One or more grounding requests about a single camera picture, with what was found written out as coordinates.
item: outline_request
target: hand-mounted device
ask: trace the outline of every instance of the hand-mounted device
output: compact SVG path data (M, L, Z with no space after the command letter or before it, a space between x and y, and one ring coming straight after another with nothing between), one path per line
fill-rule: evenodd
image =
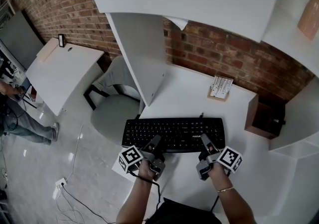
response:
M234 149L226 146L223 152L214 145L212 140L206 134L201 135L201 140L206 148L206 151L199 155L199 163L196 166L198 175L201 180L205 181L208 178L208 172L213 168L214 163L222 164L227 170L235 173L242 163L242 155Z
M141 161L147 160L150 163L149 168L155 173L154 180L157 181L165 168L165 159L160 150L160 141L161 136L156 135L141 150L133 145L120 153L119 163L123 170L126 173L136 171Z

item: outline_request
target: white table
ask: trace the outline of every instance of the white table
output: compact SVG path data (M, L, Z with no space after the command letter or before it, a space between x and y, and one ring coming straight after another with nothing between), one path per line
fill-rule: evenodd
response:
M230 179L252 207L255 216L279 214L287 196L295 164L268 151L268 140L244 130L249 101L255 93L233 85L226 102L207 98L213 77L179 66L168 66L167 74L152 104L140 118L221 117L226 145L243 154L243 163ZM158 180L162 196L196 208L209 210L217 193L209 180L196 171L199 153L165 154L166 169ZM124 174L116 162L113 170ZM214 210L222 212L220 205Z
M101 73L96 62L102 55L103 51L74 44L66 44L64 48L57 46L44 62L37 57L26 76L43 101L58 116L86 74L92 78L88 82L90 84Z

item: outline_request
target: black keyboard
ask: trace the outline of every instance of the black keyboard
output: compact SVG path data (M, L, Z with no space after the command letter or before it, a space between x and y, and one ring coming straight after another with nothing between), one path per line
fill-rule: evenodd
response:
M162 152L205 151L200 136L206 133L219 149L225 147L221 118L146 118L126 122L122 146L145 146L155 135L160 135Z

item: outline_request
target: gold bracelet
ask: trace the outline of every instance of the gold bracelet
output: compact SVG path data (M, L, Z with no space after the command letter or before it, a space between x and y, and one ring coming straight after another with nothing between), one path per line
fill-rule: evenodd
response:
M228 191L228 190L233 190L234 187L231 187L231 188L227 188L227 189L224 189L224 190L219 190L217 191L217 193L221 193L221 192L224 192L224 191Z

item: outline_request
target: sneaker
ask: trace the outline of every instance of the sneaker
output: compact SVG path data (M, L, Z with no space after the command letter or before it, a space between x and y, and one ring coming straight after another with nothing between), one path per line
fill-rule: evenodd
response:
M60 129L59 123L56 122L55 124L53 124L52 129L53 129L53 139L51 141L56 142L59 136L59 129Z

